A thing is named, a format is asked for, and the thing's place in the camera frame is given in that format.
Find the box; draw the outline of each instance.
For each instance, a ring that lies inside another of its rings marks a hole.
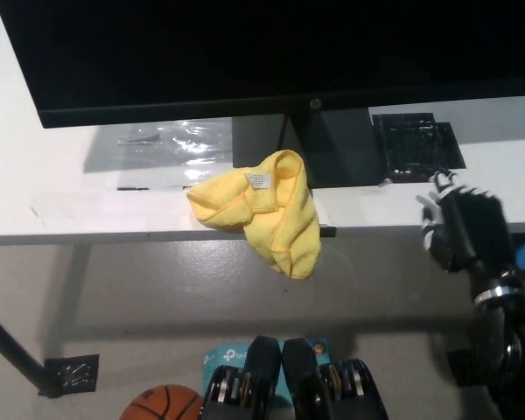
[[[331,361],[329,355],[329,346],[326,339],[308,339],[307,342],[313,347],[315,355],[317,356],[317,363],[322,365]],[[280,348],[283,347],[284,342],[279,341]],[[235,368],[243,368],[245,358],[247,357],[247,350],[250,343],[234,343],[222,344],[217,346],[204,356],[204,375],[202,377],[202,393],[207,392],[208,383],[212,379],[214,370],[220,365],[233,366]],[[274,401],[275,408],[293,407],[291,402],[290,391],[286,386],[284,378],[284,370],[280,367],[280,377],[276,385],[276,398]]]

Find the basketball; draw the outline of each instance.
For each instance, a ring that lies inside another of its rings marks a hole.
[[[202,398],[181,385],[150,388],[137,396],[121,420],[198,420]]]

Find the floor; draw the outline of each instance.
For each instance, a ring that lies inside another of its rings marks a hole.
[[[417,238],[324,240],[300,282],[244,241],[4,247],[0,321],[39,360],[101,361],[97,392],[47,400],[0,356],[0,418],[116,420],[153,385],[201,391],[207,350],[264,333],[327,337],[332,357],[362,358],[391,419],[495,420],[483,389],[456,388],[445,365],[469,309],[466,278]]]

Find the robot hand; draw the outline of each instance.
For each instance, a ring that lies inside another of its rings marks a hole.
[[[459,175],[439,171],[436,191],[424,205],[423,245],[442,269],[467,270],[475,280],[502,276],[514,264],[514,250],[501,202],[489,191],[463,185]]]

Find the yellow microfiber cloth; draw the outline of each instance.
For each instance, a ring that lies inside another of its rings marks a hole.
[[[247,241],[274,270],[289,278],[313,272],[321,242],[319,218],[303,159],[273,153],[253,168],[238,168],[187,193],[196,218],[216,229],[243,228]]]

